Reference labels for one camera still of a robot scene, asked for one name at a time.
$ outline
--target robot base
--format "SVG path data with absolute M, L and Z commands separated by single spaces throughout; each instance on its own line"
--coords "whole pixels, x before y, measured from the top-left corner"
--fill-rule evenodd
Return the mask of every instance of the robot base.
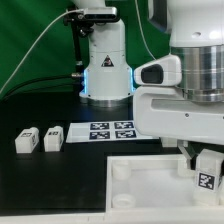
M 132 103 L 133 96 L 129 96 L 122 99 L 117 100 L 97 100 L 91 99 L 90 97 L 83 96 L 80 94 L 80 102 L 88 105 L 96 106 L 96 107 L 120 107 Z

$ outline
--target white robot body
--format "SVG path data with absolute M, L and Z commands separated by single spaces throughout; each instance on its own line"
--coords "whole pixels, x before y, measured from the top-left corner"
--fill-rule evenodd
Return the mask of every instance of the white robot body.
M 135 70 L 142 85 L 134 95 L 136 128 L 145 135 L 224 145 L 224 0 L 149 1 L 168 9 L 171 24 L 162 21 L 158 28 L 171 27 L 171 54 Z M 155 12 L 150 18 L 158 18 Z
M 168 0 L 171 47 L 205 47 L 224 43 L 223 0 Z
M 82 102 L 118 106 L 133 95 L 132 69 L 126 62 L 125 26 L 96 24 L 89 36 L 90 63 L 84 72 Z

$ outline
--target cable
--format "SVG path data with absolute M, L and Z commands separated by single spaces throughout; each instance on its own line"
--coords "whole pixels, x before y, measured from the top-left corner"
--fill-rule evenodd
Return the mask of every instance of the cable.
M 68 15 L 68 14 L 72 14 L 75 12 L 83 12 L 82 9 L 79 10 L 72 10 L 72 11 L 67 11 L 63 14 L 61 14 L 60 16 L 58 16 L 55 20 L 53 20 L 46 28 L 45 30 L 40 34 L 40 36 L 34 41 L 33 45 L 30 47 L 30 49 L 27 51 L 27 53 L 25 54 L 25 56 L 23 57 L 23 59 L 20 61 L 20 63 L 18 64 L 18 66 L 16 67 L 16 69 L 14 70 L 14 72 L 10 75 L 10 77 L 8 78 L 8 80 L 5 82 L 5 84 L 3 85 L 3 87 L 0 90 L 0 96 L 2 94 L 2 92 L 4 91 L 4 89 L 6 88 L 6 86 L 9 84 L 9 82 L 13 79 L 13 77 L 16 75 L 17 71 L 20 69 L 20 67 L 22 66 L 22 64 L 24 63 L 24 61 L 26 60 L 26 58 L 29 56 L 30 52 L 33 50 L 33 48 L 36 46 L 36 44 L 39 42 L 39 40 L 44 36 L 44 34 L 49 30 L 49 28 L 56 23 L 59 19 L 61 19 L 62 17 Z
M 59 84 L 59 85 L 54 85 L 54 86 L 45 86 L 45 87 L 40 87 L 40 88 L 34 88 L 34 89 L 29 89 L 29 90 L 25 90 L 25 91 L 21 91 L 21 92 L 16 92 L 16 93 L 12 93 L 6 97 L 4 97 L 4 99 L 0 100 L 0 101 L 6 101 L 8 100 L 10 97 L 17 95 L 17 94 L 23 94 L 23 93 L 27 93 L 27 92 L 32 92 L 32 91 L 37 91 L 37 90 L 43 90 L 43 89 L 50 89 L 50 88 L 57 88 L 57 87 L 62 87 L 62 86 L 73 86 L 75 83 L 64 83 L 64 84 Z
M 150 55 L 154 60 L 156 60 L 156 58 L 154 57 L 154 55 L 152 54 L 152 52 L 149 50 L 148 45 L 147 45 L 146 40 L 145 40 L 145 36 L 144 36 L 144 33 L 143 33 L 142 24 L 141 24 L 141 18 L 140 18 L 139 8 L 138 8 L 138 0 L 135 0 L 135 7 L 136 7 L 136 11 L 137 11 L 137 17 L 138 17 L 139 28 L 140 28 L 140 32 L 141 32 L 141 36 L 142 36 L 142 40 L 143 40 L 143 42 L 144 42 L 145 48 L 146 48 L 146 50 L 148 51 L 149 55 Z
M 44 82 L 44 81 L 52 81 L 52 80 L 58 80 L 58 79 L 71 79 L 71 75 L 61 75 L 61 76 L 52 76 L 52 77 L 43 77 L 43 78 L 36 78 L 36 79 L 31 79 L 28 80 L 26 82 L 20 83 L 18 85 L 16 85 L 15 87 L 13 87 L 12 89 L 10 89 L 4 96 L 3 96 L 3 100 L 4 98 L 6 98 L 8 95 L 11 95 L 12 93 L 14 93 L 15 91 L 17 91 L 18 89 L 23 88 L 24 86 L 33 84 L 33 83 L 37 83 L 37 82 Z

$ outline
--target white plastic fixture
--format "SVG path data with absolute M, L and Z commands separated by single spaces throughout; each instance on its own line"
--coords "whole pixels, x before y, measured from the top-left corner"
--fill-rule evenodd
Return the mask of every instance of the white plastic fixture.
M 39 142 L 39 130 L 37 128 L 24 129 L 16 138 L 17 153 L 32 153 Z
M 63 128 L 49 128 L 44 137 L 45 152 L 59 152 L 64 141 Z

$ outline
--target black cable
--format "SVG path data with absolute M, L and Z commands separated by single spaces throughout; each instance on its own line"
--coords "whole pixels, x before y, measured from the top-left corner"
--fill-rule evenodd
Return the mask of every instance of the black cable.
M 59 80 L 59 79 L 69 79 L 69 78 L 71 79 L 71 75 L 60 75 L 60 76 L 51 76 L 51 77 L 42 77 L 42 78 L 31 79 L 31 80 L 25 81 L 23 83 L 20 83 L 20 84 L 16 85 L 15 87 L 13 87 L 12 89 L 10 89 L 3 96 L 2 100 L 7 98 L 8 96 L 10 96 L 12 93 L 17 91 L 18 89 L 21 89 L 22 87 L 33 84 L 33 83 L 43 82 L 43 81 Z
M 21 91 L 21 92 L 16 92 L 16 93 L 12 93 L 6 97 L 4 97 L 2 99 L 2 101 L 6 101 L 8 100 L 10 97 L 17 95 L 17 94 L 23 94 L 23 93 L 27 93 L 27 92 L 32 92 L 32 91 L 37 91 L 37 90 L 43 90 L 43 89 L 50 89 L 50 88 L 57 88 L 57 87 L 62 87 L 62 86 L 73 86 L 75 83 L 64 83 L 64 84 L 60 84 L 60 85 L 54 85 L 54 86 L 45 86 L 45 87 L 40 87 L 40 88 L 34 88 L 34 89 L 29 89 L 29 90 L 25 90 L 25 91 Z

